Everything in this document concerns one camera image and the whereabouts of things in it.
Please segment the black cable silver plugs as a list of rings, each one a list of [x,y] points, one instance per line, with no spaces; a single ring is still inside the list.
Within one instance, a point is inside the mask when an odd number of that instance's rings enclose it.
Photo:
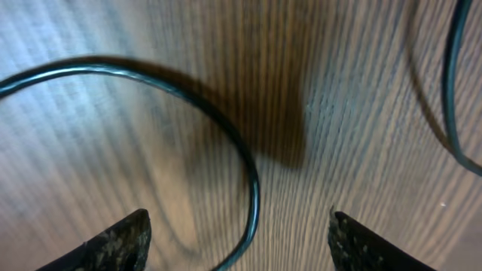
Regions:
[[[459,136],[456,128],[456,109],[454,102],[454,88],[456,80],[456,65],[462,43],[462,35],[471,9],[471,2],[460,0],[456,3],[453,16],[450,22],[450,30],[444,52],[443,72],[441,76],[441,101],[443,107],[444,125],[447,133],[447,146],[454,159],[468,171],[476,175],[481,174],[480,165],[468,158],[461,149]],[[68,59],[65,62],[54,62],[47,65],[30,69],[25,72],[13,75],[1,82],[1,96],[9,96],[23,88],[49,81],[54,78],[61,78],[70,75],[101,74],[113,75],[138,81],[143,84],[164,90],[167,93],[177,96],[186,102],[203,111],[208,117],[215,121],[233,142],[248,173],[249,183],[249,214],[243,235],[231,253],[223,259],[216,270],[226,270],[234,265],[251,245],[255,237],[260,217],[261,186],[258,170],[247,144],[242,140],[239,131],[213,104],[203,97],[186,89],[176,86],[171,81],[166,81],[141,69],[106,62],[103,59],[94,61],[78,61]]]

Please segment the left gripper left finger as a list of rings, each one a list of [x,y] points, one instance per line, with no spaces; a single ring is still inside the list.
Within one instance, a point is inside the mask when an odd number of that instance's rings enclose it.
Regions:
[[[148,211],[137,209],[38,271],[143,271],[150,242]]]

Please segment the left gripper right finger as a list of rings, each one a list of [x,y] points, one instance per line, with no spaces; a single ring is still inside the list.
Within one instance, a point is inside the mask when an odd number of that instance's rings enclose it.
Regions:
[[[335,208],[330,208],[328,245],[339,271],[435,271]]]

